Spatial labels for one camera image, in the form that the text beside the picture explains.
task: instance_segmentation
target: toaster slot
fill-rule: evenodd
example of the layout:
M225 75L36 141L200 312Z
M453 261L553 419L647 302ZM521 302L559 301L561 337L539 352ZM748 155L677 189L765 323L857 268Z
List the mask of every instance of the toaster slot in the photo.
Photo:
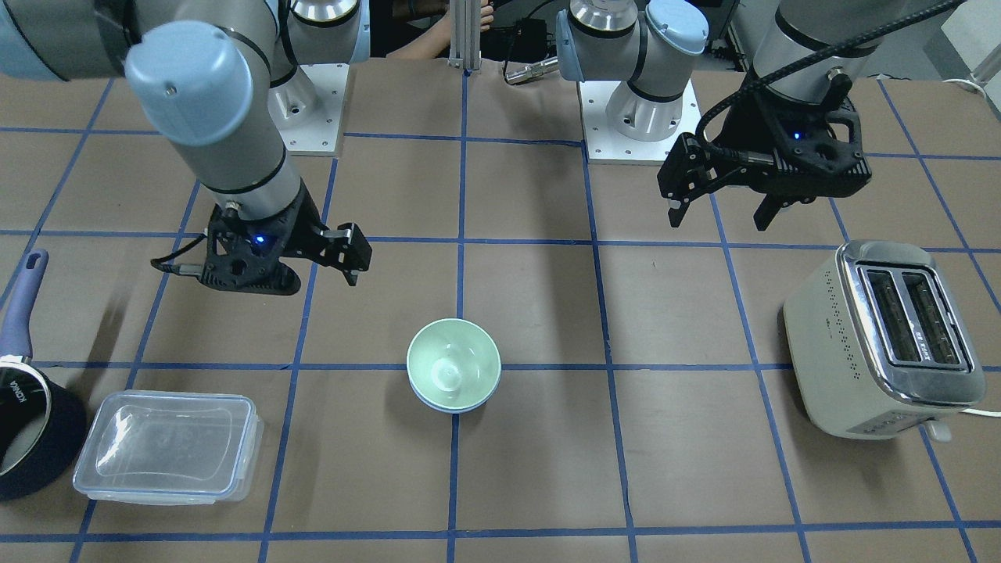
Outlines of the toaster slot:
M903 277L932 358L938 364L958 365L958 352L928 277L916 271L905 271Z
M904 304L900 301L900 294L897 293L893 274L883 269L867 269L866 278L894 358L902 362L921 362L921 354L914 342L911 324Z

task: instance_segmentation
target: toaster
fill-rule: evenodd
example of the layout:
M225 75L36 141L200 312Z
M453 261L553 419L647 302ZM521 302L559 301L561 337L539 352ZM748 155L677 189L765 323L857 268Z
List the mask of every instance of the toaster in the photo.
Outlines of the toaster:
M789 351L810 420L858 440L942 422L984 398L986 383L935 260L900 242L840 246L783 307Z

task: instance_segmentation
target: plastic container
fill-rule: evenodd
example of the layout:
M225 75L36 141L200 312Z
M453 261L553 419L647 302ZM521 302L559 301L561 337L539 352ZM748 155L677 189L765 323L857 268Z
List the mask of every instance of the plastic container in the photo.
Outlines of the plastic container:
M500 355L486 331L462 319L441 319L413 337L406 351L410 387L428 407L466 413L500 383Z
M94 417L73 487L133 504L243 500L263 430L253 402L238 395L114 393Z

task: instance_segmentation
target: white cable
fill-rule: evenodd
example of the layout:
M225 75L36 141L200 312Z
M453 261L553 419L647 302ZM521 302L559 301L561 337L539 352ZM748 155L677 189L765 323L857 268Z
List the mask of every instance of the white cable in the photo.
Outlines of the white cable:
M950 82L950 83L953 83L953 84L959 84L960 86L963 86L964 90L966 90L968 92L976 91L984 99L987 99L987 92L984 91L984 87L981 86L980 84L977 84L973 80L967 80L966 78L949 78L948 80L943 80L943 82Z
M992 419L1001 419L1001 413L992 413L990 411L980 411L978 409L963 409L961 412L965 415L974 415L977 417L989 417Z

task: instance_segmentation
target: light blue joint cap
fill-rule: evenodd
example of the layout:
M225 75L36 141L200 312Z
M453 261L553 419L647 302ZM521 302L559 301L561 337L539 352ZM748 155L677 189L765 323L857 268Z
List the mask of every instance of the light blue joint cap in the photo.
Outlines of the light blue joint cap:
M369 16L368 0L361 0L360 3L358 17L361 20L358 22L358 38L354 41L354 52L351 53L351 60L347 61L348 64L364 62L371 57L372 53L371 16Z
M6 3L0 3L0 72L14 78L59 80L24 40Z
M264 0L267 7L271 10L271 15L274 16L274 29L275 31L281 30L281 23L278 21L278 0Z
M253 98L243 55L220 29L198 21L167 23L143 35L125 58L125 78L149 122L186 146L229 136Z
M581 69L581 59L577 56L567 10L561 10L557 14L557 58L560 59L560 75L564 80L584 82L584 70Z
M706 49L709 22L685 0L651 0L647 20L661 39L683 53L698 56Z

